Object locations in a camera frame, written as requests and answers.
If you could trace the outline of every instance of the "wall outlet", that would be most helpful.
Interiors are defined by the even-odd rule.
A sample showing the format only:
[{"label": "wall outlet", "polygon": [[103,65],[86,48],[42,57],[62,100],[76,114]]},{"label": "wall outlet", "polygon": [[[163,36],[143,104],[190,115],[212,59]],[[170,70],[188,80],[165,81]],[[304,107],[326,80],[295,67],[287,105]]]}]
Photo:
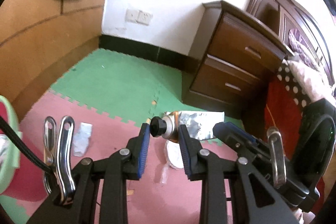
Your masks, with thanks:
[{"label": "wall outlet", "polygon": [[151,22],[153,15],[144,11],[140,11],[138,19],[136,20],[137,23],[149,25]]},{"label": "wall outlet", "polygon": [[125,20],[128,21],[128,22],[137,23],[137,19],[139,17],[139,12],[140,12],[139,10],[127,9]]}]

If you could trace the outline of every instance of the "pink trash can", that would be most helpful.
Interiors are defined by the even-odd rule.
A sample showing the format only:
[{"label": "pink trash can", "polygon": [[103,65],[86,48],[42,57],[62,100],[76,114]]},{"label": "pink trash can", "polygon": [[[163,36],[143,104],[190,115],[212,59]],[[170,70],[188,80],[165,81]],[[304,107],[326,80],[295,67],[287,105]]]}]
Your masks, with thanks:
[{"label": "pink trash can", "polygon": [[[0,96],[0,116],[11,126],[26,146],[43,160],[42,153],[18,130],[18,120],[14,109],[3,96]],[[0,167],[0,194],[19,200],[40,201],[47,197],[43,185],[43,175],[44,172],[30,162],[10,142],[7,157]]]}]

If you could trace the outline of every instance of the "black tile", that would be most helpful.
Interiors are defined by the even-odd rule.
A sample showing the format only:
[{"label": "black tile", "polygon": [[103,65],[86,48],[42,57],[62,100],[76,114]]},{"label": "black tile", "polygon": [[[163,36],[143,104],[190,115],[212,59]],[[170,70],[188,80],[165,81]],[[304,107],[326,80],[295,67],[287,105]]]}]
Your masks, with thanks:
[{"label": "black tile", "polygon": [[153,62],[157,61],[159,50],[159,47],[154,45],[104,34],[100,36],[99,47],[106,50],[136,56]]},{"label": "black tile", "polygon": [[184,70],[184,65],[187,58],[188,57],[186,55],[180,54],[178,52],[160,48],[157,62],[179,70]]}]

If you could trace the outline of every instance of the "pink foam mat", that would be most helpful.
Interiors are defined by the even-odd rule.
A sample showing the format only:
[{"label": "pink foam mat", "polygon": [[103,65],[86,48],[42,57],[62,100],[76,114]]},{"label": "pink foam mat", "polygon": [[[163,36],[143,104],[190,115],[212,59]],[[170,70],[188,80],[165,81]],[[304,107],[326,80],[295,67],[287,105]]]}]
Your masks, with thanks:
[{"label": "pink foam mat", "polygon": [[[41,151],[43,150],[42,125],[43,120],[48,115],[54,117],[58,123],[64,115],[70,115],[77,125],[80,122],[93,124],[90,146],[85,154],[85,157],[90,157],[93,160],[109,157],[115,151],[125,147],[127,141],[137,136],[140,130],[140,128],[134,126],[133,122],[121,122],[119,117],[112,119],[47,92],[21,122],[23,133],[27,134]],[[127,182],[127,189],[134,190],[127,197],[130,224],[196,224],[199,222],[200,181],[190,182],[184,174],[184,170],[170,169],[167,184],[160,184],[162,168],[166,163],[163,151],[165,141],[162,138],[150,139],[144,175],[140,181]],[[225,159],[235,160],[237,157],[236,153],[224,144],[218,146],[216,143],[209,144],[206,142],[202,146]],[[75,166],[81,159],[81,157],[72,156],[72,166]],[[19,205],[26,208],[29,216],[33,214],[40,203],[18,201]],[[98,219],[99,206],[97,205],[95,217],[95,223],[97,224]]]}]

